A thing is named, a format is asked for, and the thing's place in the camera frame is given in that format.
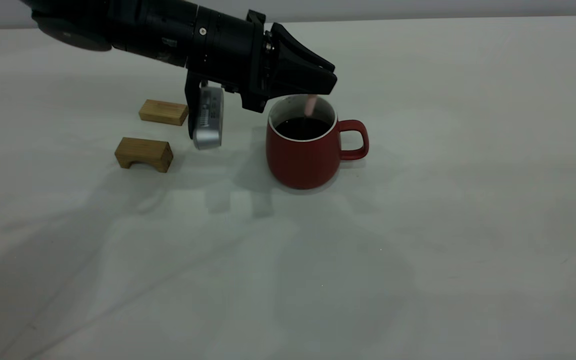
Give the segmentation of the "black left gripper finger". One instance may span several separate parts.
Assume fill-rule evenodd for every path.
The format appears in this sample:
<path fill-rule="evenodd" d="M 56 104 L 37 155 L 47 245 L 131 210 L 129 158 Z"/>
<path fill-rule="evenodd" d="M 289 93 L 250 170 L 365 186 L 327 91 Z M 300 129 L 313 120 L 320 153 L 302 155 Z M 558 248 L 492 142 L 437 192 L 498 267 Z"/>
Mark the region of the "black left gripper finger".
<path fill-rule="evenodd" d="M 301 42 L 297 41 L 297 39 L 288 32 L 288 30 L 281 25 L 281 23 L 275 22 L 272 27 L 270 28 L 270 32 L 275 40 L 277 40 L 281 45 L 288 50 L 290 50 L 293 54 L 297 55 L 298 58 L 306 61 L 311 65 L 318 66 L 323 68 L 329 72 L 335 71 L 335 66 L 333 63 L 330 63 L 328 60 L 324 59 L 320 55 L 317 55 L 315 52 L 311 51 L 309 48 L 304 46 Z"/>
<path fill-rule="evenodd" d="M 329 95 L 337 82 L 333 71 L 299 58 L 281 56 L 273 71 L 273 96 Z"/>

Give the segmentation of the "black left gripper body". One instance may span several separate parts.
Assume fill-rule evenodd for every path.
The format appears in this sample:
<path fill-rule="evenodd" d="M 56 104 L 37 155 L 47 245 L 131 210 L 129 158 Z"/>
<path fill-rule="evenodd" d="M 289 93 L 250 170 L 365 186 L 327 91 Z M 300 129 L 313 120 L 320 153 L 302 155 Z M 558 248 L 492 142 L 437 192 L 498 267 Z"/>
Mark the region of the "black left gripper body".
<path fill-rule="evenodd" d="M 249 10 L 246 21 L 252 23 L 253 34 L 250 39 L 251 52 L 245 82 L 240 89 L 243 109 L 263 113 L 269 96 L 268 78 L 270 57 L 274 54 L 272 35 L 265 30 L 266 15 Z"/>

